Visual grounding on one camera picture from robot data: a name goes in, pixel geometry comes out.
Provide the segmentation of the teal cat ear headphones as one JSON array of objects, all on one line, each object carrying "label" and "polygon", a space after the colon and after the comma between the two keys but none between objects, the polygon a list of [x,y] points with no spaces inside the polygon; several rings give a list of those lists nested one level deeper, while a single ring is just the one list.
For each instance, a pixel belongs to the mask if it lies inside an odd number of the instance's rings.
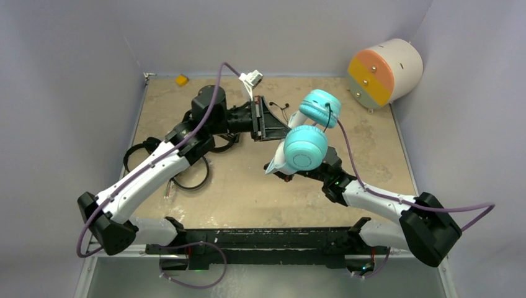
[{"label": "teal cat ear headphones", "polygon": [[336,126],[341,108],[332,94],[321,89],[310,91],[291,115],[290,131],[279,143],[265,174],[291,175],[320,166],[328,150],[325,130]]}]

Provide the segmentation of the round drawer cabinet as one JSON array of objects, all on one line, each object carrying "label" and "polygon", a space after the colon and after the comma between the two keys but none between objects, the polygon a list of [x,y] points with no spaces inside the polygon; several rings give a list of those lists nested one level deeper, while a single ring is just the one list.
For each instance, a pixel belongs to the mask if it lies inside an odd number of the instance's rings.
[{"label": "round drawer cabinet", "polygon": [[357,52],[347,68],[352,97],[377,110],[407,95],[419,83],[424,64],[407,41],[393,38]]}]

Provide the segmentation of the black wired earbuds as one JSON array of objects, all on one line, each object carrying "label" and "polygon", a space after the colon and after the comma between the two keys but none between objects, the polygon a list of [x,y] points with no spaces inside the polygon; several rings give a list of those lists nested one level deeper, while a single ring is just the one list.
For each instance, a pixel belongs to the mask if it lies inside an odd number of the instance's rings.
[{"label": "black wired earbuds", "polygon": [[290,106],[289,103],[286,102],[286,103],[284,104],[284,106],[282,107],[282,106],[278,105],[277,103],[275,103],[274,101],[270,101],[270,102],[269,102],[269,105],[270,105],[270,106],[278,107],[282,112],[285,112],[285,109],[288,109],[289,106]]}]

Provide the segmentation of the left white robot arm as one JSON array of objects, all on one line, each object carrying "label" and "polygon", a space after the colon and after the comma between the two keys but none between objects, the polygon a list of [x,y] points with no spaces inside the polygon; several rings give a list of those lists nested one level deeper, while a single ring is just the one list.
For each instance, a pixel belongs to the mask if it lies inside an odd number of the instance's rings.
[{"label": "left white robot arm", "polygon": [[141,219],[136,209],[162,185],[185,171],[215,147],[215,135],[249,133],[256,142],[281,140],[289,127],[274,115],[264,99],[256,97],[228,108],[218,85],[202,87],[191,109],[152,154],[133,171],[96,195],[85,192],[78,206],[85,230],[101,250],[116,255],[131,245],[161,245],[168,253],[183,250],[182,225],[174,219]]}]

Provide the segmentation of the black headphones with cable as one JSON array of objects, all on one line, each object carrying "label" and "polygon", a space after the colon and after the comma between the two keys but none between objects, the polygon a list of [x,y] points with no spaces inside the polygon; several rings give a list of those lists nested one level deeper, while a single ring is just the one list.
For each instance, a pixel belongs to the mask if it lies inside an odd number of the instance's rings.
[{"label": "black headphones with cable", "polygon": [[156,137],[148,137],[140,143],[132,145],[123,156],[123,167],[124,170],[129,173],[132,169],[130,168],[130,160],[134,161],[134,156],[149,156],[151,155],[161,144],[161,140]]}]

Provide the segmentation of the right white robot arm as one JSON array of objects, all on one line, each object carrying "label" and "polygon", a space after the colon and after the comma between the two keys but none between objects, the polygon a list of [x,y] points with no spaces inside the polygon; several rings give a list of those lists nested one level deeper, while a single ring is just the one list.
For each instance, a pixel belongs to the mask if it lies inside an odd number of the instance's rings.
[{"label": "right white robot arm", "polygon": [[462,230],[432,194],[403,195],[361,184],[342,169],[342,161],[330,147],[325,160],[315,169],[296,171],[297,175],[321,181],[322,192],[333,203],[363,209],[390,221],[389,224],[366,220],[350,233],[350,248],[362,253],[371,246],[407,250],[420,262],[438,267]]}]

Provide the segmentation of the yellow block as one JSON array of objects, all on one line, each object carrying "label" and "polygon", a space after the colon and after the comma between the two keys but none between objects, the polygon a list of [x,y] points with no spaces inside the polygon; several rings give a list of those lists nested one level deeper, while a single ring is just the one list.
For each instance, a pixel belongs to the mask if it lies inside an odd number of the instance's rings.
[{"label": "yellow block", "polygon": [[178,85],[178,86],[185,86],[188,82],[189,82],[189,78],[184,75],[184,74],[180,74],[179,76],[177,76],[175,79],[174,79],[174,82]]}]

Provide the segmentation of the white and black headphones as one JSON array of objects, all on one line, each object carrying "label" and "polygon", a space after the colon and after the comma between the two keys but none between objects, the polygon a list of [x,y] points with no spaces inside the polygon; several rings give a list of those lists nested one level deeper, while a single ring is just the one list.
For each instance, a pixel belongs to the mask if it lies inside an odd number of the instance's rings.
[{"label": "white and black headphones", "polygon": [[210,162],[208,158],[202,157],[167,182],[163,199],[172,200],[180,192],[191,194],[197,192],[207,185],[211,176]]}]

